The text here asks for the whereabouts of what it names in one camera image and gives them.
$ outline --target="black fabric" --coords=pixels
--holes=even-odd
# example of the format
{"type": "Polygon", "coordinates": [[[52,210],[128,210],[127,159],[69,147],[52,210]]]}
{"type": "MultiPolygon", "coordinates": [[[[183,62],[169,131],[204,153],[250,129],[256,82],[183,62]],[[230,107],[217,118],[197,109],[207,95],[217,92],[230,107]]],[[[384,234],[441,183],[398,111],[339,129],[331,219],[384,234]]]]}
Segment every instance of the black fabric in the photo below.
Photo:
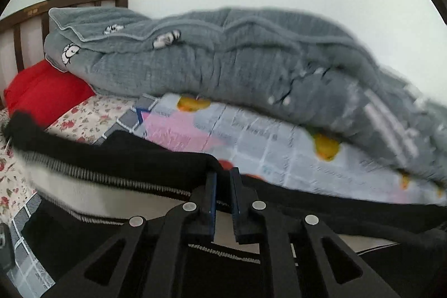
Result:
{"type": "Polygon", "coordinates": [[[22,235],[36,258],[57,282],[66,272],[101,246],[119,226],[81,222],[42,199],[26,222],[22,235]]]}
{"type": "Polygon", "coordinates": [[[447,297],[447,259],[441,264],[435,278],[424,289],[422,297],[445,298],[447,297]]]}
{"type": "Polygon", "coordinates": [[[182,298],[261,298],[261,265],[188,249],[182,298]]]}
{"type": "Polygon", "coordinates": [[[446,261],[439,251],[395,245],[361,255],[402,298],[428,298],[437,272],[446,261]]]}
{"type": "MultiPolygon", "coordinates": [[[[101,146],[90,146],[45,133],[23,113],[15,113],[4,132],[19,151],[35,151],[90,171],[185,191],[204,184],[207,171],[216,171],[217,197],[230,203],[229,174],[208,154],[167,151],[120,131],[101,146]]],[[[242,181],[256,189],[260,199],[276,204],[284,213],[298,218],[316,214],[337,233],[384,238],[425,249],[446,246],[446,233],[436,229],[447,220],[447,209],[441,206],[318,195],[245,175],[242,181]]]]}

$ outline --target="black metal bracket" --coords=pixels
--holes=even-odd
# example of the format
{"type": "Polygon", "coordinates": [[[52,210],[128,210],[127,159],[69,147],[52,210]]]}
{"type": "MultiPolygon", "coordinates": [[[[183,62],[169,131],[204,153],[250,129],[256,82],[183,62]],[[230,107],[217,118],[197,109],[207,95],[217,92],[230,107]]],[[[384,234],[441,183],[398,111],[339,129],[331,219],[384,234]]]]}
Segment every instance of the black metal bracket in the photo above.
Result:
{"type": "Polygon", "coordinates": [[[302,288],[306,297],[399,298],[317,216],[297,220],[260,201],[243,186],[237,168],[230,171],[230,183],[236,241],[259,244],[265,298],[301,298],[302,288]]]}
{"type": "MultiPolygon", "coordinates": [[[[237,168],[230,184],[234,235],[240,244],[259,244],[265,298],[398,298],[317,216],[291,218],[260,201],[237,168]]],[[[166,216],[131,218],[43,297],[180,297],[188,244],[214,240],[216,185],[209,173],[189,202],[166,216]]]]}

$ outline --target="headboard slat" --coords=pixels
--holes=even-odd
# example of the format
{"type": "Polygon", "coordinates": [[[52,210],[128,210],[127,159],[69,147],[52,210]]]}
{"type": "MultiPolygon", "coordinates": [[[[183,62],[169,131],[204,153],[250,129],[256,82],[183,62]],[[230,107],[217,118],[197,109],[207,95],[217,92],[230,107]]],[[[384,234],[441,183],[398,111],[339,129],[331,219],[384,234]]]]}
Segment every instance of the headboard slat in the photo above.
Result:
{"type": "Polygon", "coordinates": [[[0,33],[14,27],[16,24],[25,22],[30,18],[46,13],[54,7],[76,7],[77,5],[91,2],[94,2],[95,5],[101,5],[104,1],[115,1],[115,5],[117,7],[127,7],[127,0],[47,0],[21,9],[20,11],[17,11],[16,13],[13,13],[0,20],[0,33]]]}
{"type": "Polygon", "coordinates": [[[48,16],[48,12],[45,12],[41,16],[42,20],[42,44],[45,43],[45,38],[50,33],[50,17],[48,16]]]}
{"type": "Polygon", "coordinates": [[[17,72],[20,72],[25,69],[25,65],[23,63],[22,37],[21,37],[20,25],[16,24],[13,29],[14,29],[14,52],[16,54],[17,72]]]}

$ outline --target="yellow duck print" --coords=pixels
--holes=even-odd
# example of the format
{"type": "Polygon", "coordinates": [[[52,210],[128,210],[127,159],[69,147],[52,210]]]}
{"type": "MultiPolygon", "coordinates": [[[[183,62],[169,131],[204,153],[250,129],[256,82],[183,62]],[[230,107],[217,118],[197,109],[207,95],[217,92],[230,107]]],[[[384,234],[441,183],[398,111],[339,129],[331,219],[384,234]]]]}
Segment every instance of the yellow duck print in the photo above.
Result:
{"type": "Polygon", "coordinates": [[[315,152],[317,156],[327,162],[334,160],[340,151],[340,143],[320,133],[314,134],[312,137],[315,141],[315,152]]]}
{"type": "Polygon", "coordinates": [[[180,111],[187,111],[193,113],[198,110],[206,109],[211,105],[211,101],[206,99],[193,99],[187,96],[182,96],[177,103],[177,109],[180,111]]]}
{"type": "Polygon", "coordinates": [[[445,193],[444,189],[438,186],[438,193],[437,193],[438,198],[442,198],[444,196],[444,193],[445,193]]]}
{"type": "Polygon", "coordinates": [[[410,175],[406,172],[402,172],[401,175],[401,189],[406,190],[411,182],[411,178],[410,175]]]}

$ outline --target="gray checkered pattern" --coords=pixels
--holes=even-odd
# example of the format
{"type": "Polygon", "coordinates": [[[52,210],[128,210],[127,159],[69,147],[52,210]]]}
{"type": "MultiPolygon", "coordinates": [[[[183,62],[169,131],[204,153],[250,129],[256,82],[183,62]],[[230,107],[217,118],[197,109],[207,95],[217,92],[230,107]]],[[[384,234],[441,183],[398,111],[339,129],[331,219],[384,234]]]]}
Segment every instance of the gray checkered pattern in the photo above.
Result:
{"type": "Polygon", "coordinates": [[[139,127],[138,115],[136,109],[144,109],[150,111],[159,99],[151,95],[143,95],[140,97],[133,107],[126,111],[121,117],[119,117],[115,124],[113,124],[94,144],[102,144],[109,135],[116,130],[125,130],[129,133],[135,134],[136,129],[139,127]]]}
{"type": "Polygon", "coordinates": [[[23,298],[39,298],[54,284],[22,236],[23,226],[36,211],[40,201],[38,195],[29,199],[13,218],[10,226],[16,266],[8,272],[8,276],[23,298]]]}

